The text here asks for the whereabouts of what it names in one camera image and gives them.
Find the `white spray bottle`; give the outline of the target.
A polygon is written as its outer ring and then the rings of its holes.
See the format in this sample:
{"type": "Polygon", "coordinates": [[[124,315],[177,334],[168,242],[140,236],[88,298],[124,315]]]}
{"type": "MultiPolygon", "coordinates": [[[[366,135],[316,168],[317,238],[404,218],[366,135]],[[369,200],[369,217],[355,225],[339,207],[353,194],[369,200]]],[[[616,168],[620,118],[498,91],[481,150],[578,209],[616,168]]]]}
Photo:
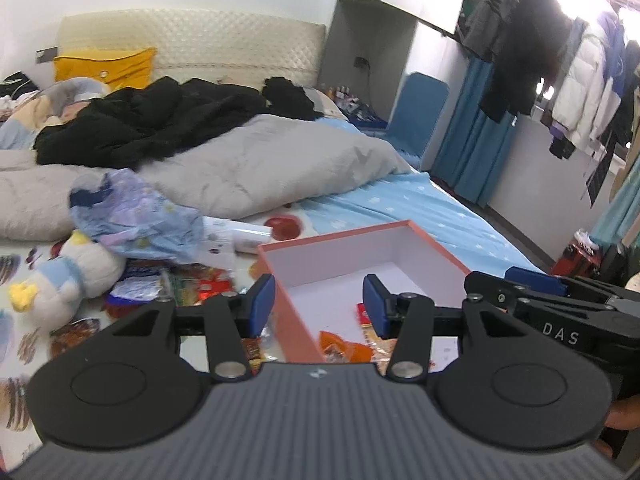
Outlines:
{"type": "Polygon", "coordinates": [[[216,229],[225,230],[231,235],[234,250],[242,254],[256,254],[260,245],[272,240],[272,229],[269,226],[214,217],[204,217],[203,221],[207,235],[213,235],[216,229]]]}

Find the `yellow pillow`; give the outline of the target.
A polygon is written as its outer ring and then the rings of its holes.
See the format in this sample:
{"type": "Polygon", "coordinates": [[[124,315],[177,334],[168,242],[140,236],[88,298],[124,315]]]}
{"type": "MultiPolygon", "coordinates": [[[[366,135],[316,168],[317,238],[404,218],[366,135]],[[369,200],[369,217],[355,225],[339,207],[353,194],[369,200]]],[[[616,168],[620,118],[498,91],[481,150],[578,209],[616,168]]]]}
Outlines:
{"type": "Polygon", "coordinates": [[[101,81],[112,91],[143,89],[152,82],[155,53],[155,48],[70,51],[53,60],[54,80],[86,77],[101,81]]]}

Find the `blue curtain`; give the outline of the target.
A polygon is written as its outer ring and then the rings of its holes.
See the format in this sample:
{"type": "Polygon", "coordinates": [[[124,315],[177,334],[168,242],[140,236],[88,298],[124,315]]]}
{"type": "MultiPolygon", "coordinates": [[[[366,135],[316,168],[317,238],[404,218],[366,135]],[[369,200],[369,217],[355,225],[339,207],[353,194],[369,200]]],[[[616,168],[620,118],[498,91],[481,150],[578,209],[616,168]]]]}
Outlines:
{"type": "Polygon", "coordinates": [[[515,134],[515,116],[506,113],[494,122],[481,109],[494,66],[472,58],[454,114],[430,169],[454,194],[486,206],[494,195],[515,134]]]}

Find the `orange snack in box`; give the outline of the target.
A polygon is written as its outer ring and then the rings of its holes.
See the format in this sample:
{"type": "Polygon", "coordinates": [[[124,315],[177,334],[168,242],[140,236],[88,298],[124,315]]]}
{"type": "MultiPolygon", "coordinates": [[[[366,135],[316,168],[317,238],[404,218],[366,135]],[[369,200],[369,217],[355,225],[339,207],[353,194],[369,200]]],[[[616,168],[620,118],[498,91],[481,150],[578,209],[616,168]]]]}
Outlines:
{"type": "Polygon", "coordinates": [[[373,351],[367,344],[344,341],[340,336],[322,330],[319,347],[328,363],[370,363],[373,351]]]}

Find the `blue folding chair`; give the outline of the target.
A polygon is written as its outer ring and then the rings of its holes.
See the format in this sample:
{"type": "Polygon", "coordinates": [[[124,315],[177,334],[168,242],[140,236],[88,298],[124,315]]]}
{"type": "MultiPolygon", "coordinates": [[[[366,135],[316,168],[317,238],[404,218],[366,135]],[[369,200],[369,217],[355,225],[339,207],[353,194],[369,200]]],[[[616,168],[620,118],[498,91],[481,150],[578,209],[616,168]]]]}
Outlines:
{"type": "Polygon", "coordinates": [[[422,73],[410,74],[399,93],[385,139],[397,151],[422,159],[448,96],[445,81],[422,73]]]}

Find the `white duck plush toy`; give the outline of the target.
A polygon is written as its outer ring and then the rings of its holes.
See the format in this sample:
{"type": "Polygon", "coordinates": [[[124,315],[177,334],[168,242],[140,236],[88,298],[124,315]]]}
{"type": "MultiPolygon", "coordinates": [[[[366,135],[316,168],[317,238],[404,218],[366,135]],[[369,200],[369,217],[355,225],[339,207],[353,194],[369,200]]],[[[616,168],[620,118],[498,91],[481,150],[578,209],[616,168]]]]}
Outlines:
{"type": "Polygon", "coordinates": [[[108,292],[120,279],[127,259],[75,230],[58,256],[48,260],[21,283],[11,284],[14,311],[47,332],[59,330],[77,314],[85,299],[108,292]]]}

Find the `white hanging puffer jacket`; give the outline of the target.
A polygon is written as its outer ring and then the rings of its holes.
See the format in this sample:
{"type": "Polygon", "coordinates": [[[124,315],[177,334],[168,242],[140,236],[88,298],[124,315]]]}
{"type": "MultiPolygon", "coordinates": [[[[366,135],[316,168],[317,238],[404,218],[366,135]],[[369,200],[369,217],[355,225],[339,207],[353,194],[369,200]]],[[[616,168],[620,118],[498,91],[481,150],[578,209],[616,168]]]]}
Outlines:
{"type": "Polygon", "coordinates": [[[605,12],[582,34],[552,108],[551,128],[578,150],[597,140],[620,105],[624,58],[624,26],[605,12]]]}

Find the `pink cardboard box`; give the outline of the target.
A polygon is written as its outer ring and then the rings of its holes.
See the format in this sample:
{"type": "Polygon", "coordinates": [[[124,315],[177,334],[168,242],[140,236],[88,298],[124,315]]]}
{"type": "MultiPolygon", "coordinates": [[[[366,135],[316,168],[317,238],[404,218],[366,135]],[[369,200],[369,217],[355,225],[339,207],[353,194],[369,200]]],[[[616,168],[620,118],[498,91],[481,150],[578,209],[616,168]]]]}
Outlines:
{"type": "Polygon", "coordinates": [[[285,361],[293,363],[324,360],[322,330],[366,341],[357,313],[366,275],[376,275],[394,294],[417,292],[439,306],[459,307],[470,273],[409,220],[263,244],[257,267],[276,280],[273,333],[285,361]]]}

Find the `blue purple plastic bag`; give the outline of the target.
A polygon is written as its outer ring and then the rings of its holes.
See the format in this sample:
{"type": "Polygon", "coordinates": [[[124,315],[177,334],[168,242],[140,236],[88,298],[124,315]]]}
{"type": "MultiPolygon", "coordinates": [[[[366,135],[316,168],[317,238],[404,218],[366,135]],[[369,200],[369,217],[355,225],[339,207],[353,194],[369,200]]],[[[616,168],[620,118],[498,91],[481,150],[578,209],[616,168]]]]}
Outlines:
{"type": "Polygon", "coordinates": [[[77,179],[68,196],[76,229],[130,259],[198,261],[202,214],[157,192],[130,169],[77,179]]]}

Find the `fruit print bed sheet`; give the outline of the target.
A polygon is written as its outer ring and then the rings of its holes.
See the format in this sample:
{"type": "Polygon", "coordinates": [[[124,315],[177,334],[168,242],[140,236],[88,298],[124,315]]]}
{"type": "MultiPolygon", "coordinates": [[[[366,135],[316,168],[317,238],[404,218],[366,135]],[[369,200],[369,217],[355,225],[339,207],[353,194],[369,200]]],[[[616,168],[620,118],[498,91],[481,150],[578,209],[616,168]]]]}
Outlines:
{"type": "MultiPolygon", "coordinates": [[[[534,264],[489,222],[453,198],[425,172],[392,174],[343,194],[310,198],[253,217],[262,224],[271,218],[295,220],[300,234],[313,236],[411,220],[449,250],[470,270],[500,276],[511,266],[534,264]]],[[[112,322],[103,299],[87,302],[79,321],[62,337],[30,325],[1,299],[1,466],[17,467],[40,445],[24,413],[12,417],[11,405],[24,404],[29,377],[56,352],[92,335],[112,322]]]]}

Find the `red snack packet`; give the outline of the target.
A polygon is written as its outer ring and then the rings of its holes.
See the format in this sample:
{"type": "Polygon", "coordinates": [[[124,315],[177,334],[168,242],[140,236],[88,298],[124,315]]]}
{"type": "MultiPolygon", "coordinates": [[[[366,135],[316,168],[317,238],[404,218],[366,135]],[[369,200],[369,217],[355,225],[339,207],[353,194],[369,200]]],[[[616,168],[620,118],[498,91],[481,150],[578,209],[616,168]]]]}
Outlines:
{"type": "Polygon", "coordinates": [[[209,297],[233,292],[232,278],[226,270],[192,264],[169,270],[171,290],[180,307],[199,306],[209,297]]]}

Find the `grey duvet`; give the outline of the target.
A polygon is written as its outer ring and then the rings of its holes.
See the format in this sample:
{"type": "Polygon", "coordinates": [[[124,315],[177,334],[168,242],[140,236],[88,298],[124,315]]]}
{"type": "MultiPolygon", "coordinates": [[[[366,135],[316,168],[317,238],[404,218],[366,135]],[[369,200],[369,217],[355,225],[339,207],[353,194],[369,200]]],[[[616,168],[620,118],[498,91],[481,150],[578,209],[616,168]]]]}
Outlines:
{"type": "MultiPolygon", "coordinates": [[[[147,162],[138,174],[176,204],[240,220],[411,170],[383,139],[322,122],[260,115],[196,148],[147,162]]],[[[67,235],[74,227],[70,190],[78,181],[101,181],[104,172],[39,166],[32,151],[2,151],[2,237],[48,242],[67,235]]]]}

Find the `black hanging jacket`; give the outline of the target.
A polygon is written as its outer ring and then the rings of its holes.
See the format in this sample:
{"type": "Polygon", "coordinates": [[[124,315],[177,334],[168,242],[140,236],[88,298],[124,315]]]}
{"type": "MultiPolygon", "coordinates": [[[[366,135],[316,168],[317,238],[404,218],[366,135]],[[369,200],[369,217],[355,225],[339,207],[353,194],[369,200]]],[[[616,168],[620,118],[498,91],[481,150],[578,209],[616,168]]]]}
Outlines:
{"type": "Polygon", "coordinates": [[[530,113],[538,82],[554,81],[571,27],[558,0],[520,0],[480,100],[489,119],[501,122],[505,114],[530,113]]]}

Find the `cream quilted headboard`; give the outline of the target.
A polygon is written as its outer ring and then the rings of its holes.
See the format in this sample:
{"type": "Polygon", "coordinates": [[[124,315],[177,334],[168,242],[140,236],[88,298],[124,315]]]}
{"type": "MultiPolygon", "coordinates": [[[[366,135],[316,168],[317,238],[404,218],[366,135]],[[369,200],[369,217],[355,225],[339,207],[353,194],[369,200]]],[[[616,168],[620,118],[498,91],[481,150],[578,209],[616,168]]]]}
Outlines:
{"type": "Polygon", "coordinates": [[[326,26],[292,18],[212,9],[129,9],[66,16],[62,54],[155,50],[152,78],[201,78],[257,86],[284,77],[316,83],[326,26]]]}

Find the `black clothing pile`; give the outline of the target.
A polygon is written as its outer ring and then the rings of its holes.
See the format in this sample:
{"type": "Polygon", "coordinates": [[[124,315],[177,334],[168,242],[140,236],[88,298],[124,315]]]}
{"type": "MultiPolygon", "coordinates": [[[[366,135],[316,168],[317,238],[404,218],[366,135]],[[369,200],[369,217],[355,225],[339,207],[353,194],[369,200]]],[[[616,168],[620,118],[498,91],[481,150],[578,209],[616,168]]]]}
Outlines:
{"type": "Polygon", "coordinates": [[[41,130],[36,163],[137,169],[218,138],[267,114],[313,122],[321,117],[303,88],[272,77],[255,88],[163,77],[144,89],[94,99],[75,118],[41,130]]]}

